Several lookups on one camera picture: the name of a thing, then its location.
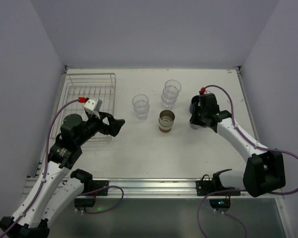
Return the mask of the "cream cup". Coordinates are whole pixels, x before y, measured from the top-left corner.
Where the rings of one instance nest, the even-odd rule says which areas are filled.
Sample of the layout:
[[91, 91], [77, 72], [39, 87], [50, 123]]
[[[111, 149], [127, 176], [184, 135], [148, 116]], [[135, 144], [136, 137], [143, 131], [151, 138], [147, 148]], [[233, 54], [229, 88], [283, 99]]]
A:
[[158, 121], [163, 126], [172, 126], [174, 124], [175, 114], [170, 110], [163, 110], [159, 114]]
[[172, 130], [172, 126], [174, 124], [174, 121], [171, 119], [159, 119], [159, 130], [163, 133], [168, 133]]

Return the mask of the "blue ceramic mug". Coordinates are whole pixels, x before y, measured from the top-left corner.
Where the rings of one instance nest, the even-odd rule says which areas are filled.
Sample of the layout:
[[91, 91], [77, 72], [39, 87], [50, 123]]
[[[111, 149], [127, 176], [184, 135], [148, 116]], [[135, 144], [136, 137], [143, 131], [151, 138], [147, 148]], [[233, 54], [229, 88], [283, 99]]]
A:
[[200, 107], [199, 95], [196, 95], [191, 99], [189, 112], [191, 113], [191, 115], [197, 115], [200, 111], [201, 111], [201, 107]]

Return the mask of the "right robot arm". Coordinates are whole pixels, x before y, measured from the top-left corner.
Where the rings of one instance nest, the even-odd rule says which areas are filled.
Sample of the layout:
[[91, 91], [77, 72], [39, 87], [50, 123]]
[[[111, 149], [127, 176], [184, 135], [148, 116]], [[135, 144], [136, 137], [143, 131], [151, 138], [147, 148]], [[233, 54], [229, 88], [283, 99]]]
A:
[[225, 169], [213, 173], [207, 185], [209, 192], [245, 189], [251, 196], [271, 193], [286, 185], [283, 155], [270, 152], [254, 138], [244, 139], [244, 130], [233, 122], [232, 114], [220, 110], [213, 93], [196, 95], [192, 98], [189, 111], [190, 124], [208, 127], [222, 136], [246, 162], [245, 169]]

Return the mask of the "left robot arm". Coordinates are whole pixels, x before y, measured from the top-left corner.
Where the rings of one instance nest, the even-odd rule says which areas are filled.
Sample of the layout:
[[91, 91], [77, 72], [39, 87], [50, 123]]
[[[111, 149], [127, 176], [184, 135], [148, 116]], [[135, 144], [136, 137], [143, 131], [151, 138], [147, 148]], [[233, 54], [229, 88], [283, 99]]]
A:
[[55, 144], [46, 153], [44, 168], [32, 190], [13, 215], [3, 217], [0, 228], [10, 238], [46, 238], [52, 221], [79, 195], [96, 195], [109, 187], [95, 187], [92, 174], [77, 169], [82, 145], [97, 133], [117, 136], [124, 119], [108, 113], [65, 117]]

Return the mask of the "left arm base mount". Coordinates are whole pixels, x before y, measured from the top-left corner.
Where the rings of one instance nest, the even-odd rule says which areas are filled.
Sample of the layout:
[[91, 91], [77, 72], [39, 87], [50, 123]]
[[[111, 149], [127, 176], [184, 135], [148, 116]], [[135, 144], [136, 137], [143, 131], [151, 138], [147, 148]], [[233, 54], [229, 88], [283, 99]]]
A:
[[[82, 193], [92, 192], [94, 190], [103, 188], [109, 185], [108, 180], [93, 180], [89, 183], [87, 187], [83, 189]], [[96, 197], [99, 196], [107, 196], [108, 189], [101, 190], [99, 192], [94, 192], [88, 195], [79, 195], [74, 199], [74, 207], [78, 210], [87, 211], [87, 208], [92, 208], [96, 204]]]

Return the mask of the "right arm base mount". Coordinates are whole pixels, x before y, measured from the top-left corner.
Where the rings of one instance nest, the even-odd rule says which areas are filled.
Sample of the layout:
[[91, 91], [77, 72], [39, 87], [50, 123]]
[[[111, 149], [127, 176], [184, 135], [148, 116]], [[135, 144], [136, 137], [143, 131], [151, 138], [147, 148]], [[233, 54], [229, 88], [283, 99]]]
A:
[[212, 177], [208, 174], [204, 174], [201, 179], [196, 181], [196, 193], [198, 196], [206, 196], [212, 192], [226, 191], [226, 193], [218, 193], [219, 195], [224, 195], [222, 199], [210, 199], [209, 204], [215, 210], [219, 212], [227, 212], [231, 206], [231, 197], [240, 196], [241, 192], [236, 191], [236, 188], [231, 186], [223, 186], [220, 181], [220, 176], [224, 173], [231, 172], [232, 169], [221, 170], [215, 172]]

